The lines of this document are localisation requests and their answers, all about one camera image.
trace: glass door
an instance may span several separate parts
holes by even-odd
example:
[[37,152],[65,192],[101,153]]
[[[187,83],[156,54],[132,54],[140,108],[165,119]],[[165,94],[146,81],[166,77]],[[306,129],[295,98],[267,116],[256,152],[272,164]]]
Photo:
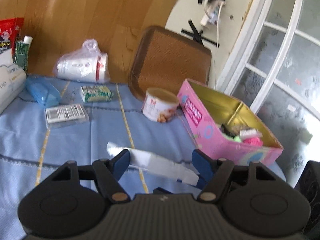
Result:
[[258,35],[224,91],[244,101],[279,139],[284,151],[277,163],[291,186],[308,160],[320,161],[319,4],[266,0]]

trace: blue plastic container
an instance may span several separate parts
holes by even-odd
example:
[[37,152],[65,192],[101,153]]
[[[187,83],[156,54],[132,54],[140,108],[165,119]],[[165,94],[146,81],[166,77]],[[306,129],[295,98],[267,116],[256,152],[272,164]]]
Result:
[[43,77],[27,77],[26,88],[33,98],[44,107],[53,107],[59,104],[60,92]]

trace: clear plastic bag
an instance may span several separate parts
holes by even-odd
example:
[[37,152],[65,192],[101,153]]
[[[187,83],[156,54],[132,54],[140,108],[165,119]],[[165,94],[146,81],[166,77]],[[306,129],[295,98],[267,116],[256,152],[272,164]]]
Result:
[[53,73],[61,79],[107,83],[110,81],[108,54],[100,52],[96,40],[86,40],[81,49],[59,58]]

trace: barcode label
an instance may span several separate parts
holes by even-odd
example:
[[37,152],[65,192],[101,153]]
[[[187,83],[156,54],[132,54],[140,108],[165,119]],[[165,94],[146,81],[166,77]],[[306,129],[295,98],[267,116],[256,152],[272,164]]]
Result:
[[51,107],[46,109],[48,123],[63,122],[85,117],[80,104]]

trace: green tube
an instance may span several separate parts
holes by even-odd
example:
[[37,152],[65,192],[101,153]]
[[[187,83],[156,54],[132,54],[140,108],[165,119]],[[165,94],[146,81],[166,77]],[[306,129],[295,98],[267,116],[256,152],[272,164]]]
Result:
[[17,41],[13,57],[14,63],[22,68],[26,73],[28,71],[28,55],[31,41],[32,37],[30,36],[25,36],[23,41]]

